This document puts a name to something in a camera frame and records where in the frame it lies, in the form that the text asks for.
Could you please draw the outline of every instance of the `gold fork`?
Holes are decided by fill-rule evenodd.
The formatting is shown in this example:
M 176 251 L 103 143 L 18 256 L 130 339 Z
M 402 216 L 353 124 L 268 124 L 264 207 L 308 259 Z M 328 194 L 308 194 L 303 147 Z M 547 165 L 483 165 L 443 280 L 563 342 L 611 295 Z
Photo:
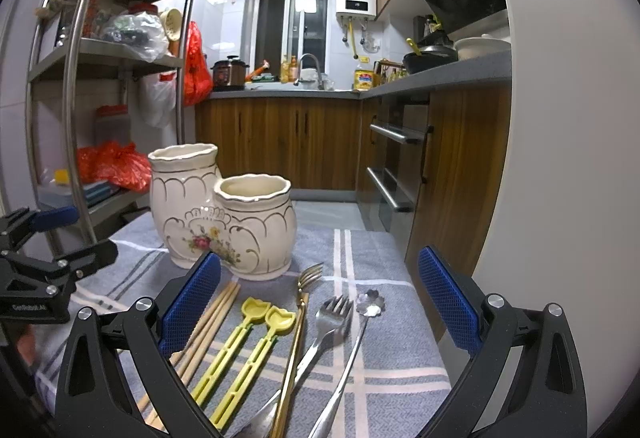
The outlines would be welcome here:
M 300 342 L 302 342 L 302 331 L 305 326 L 306 308 L 309 303 L 309 294 L 305 292 L 305 288 L 322 276 L 322 263 L 310 266 L 303 270 L 298 276 L 298 318 L 296 319 L 296 328 L 293 332 L 293 342 L 289 350 L 289 358 L 287 360 L 287 369 L 284 373 L 282 387 L 280 388 L 280 398 L 278 399 L 278 408 L 276 416 L 271 427 L 270 438 L 283 438 L 287 426 L 287 415 L 289 413 L 289 405 L 291 403 L 291 394 L 293 392 L 294 377 L 296 367 L 298 365 L 298 350 Z

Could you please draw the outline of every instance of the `window pane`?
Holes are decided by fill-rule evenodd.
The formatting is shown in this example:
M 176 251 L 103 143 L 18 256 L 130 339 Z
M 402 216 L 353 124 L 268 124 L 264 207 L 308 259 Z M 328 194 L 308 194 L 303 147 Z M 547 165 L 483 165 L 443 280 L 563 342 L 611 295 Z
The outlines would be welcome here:
M 300 11 L 296 10 L 296 0 L 291 0 L 289 9 L 289 40 L 287 42 L 287 60 L 291 55 L 298 56 L 298 40 L 300 39 Z
M 267 60 L 271 68 L 279 68 L 282 61 L 282 28 L 285 0 L 260 0 L 255 36 L 254 68 Z
M 316 0 L 316 11 L 313 12 L 313 1 L 305 2 L 305 37 L 303 52 L 313 53 L 320 62 L 320 70 L 324 71 L 324 53 L 326 49 L 326 10 L 327 0 Z M 307 57 L 302 61 L 303 68 L 315 67 Z

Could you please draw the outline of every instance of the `window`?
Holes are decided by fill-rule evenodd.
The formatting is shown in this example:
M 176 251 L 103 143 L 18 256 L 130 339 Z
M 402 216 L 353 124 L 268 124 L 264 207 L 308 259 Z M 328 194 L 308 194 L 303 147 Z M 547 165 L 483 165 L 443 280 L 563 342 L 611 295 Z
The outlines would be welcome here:
M 303 53 L 313 53 L 320 70 L 325 71 L 327 7 L 328 0 L 256 0 L 251 42 L 254 67 L 268 60 L 271 72 L 279 75 L 284 55 L 290 60 L 292 55 L 299 59 Z M 311 58 L 303 61 L 303 68 L 314 67 Z

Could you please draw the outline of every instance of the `red plastic bag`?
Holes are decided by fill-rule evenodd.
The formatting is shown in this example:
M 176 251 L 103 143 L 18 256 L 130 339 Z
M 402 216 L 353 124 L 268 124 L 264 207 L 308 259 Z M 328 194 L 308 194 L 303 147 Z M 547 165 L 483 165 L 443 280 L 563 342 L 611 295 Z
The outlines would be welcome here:
M 184 65 L 184 104 L 197 104 L 205 100 L 213 89 L 213 78 L 202 54 L 202 36 L 196 23 L 189 23 L 187 60 Z
M 136 152 L 130 143 L 120 147 L 110 141 L 100 147 L 78 150 L 78 167 L 83 183 L 108 180 L 114 185 L 136 192 L 145 192 L 151 183 L 151 165 L 144 154 Z

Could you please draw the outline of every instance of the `faucet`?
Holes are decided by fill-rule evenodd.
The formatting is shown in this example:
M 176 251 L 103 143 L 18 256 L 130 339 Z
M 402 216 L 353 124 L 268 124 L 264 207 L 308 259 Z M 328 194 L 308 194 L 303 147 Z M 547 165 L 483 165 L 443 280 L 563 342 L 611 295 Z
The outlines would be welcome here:
M 305 58 L 306 56 L 310 56 L 316 63 L 316 71 L 318 72 L 318 91 L 324 91 L 324 83 L 322 82 L 322 73 L 320 72 L 320 62 L 318 62 L 318 58 L 313 53 L 303 53 L 303 55 L 298 59 L 298 77 L 293 81 L 293 85 L 300 84 L 300 71 L 302 71 L 302 59 Z

